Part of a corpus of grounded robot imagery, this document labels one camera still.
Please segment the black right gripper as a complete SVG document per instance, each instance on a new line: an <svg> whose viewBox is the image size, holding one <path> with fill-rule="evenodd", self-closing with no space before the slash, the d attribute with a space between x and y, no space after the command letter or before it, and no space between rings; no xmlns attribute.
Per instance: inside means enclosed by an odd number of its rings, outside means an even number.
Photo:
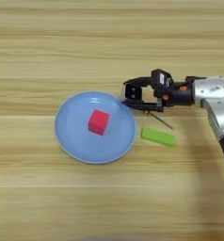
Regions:
<svg viewBox="0 0 224 241"><path fill-rule="evenodd" d="M150 86L152 79L149 76L142 76L129 79L124 85L134 85L145 88ZM192 105L194 103L192 85L188 82L173 82L172 80L155 81L152 84L153 96L157 98L157 103L144 103L143 101L124 100L123 104L140 111L163 112L163 107L175 105Z"/></svg>

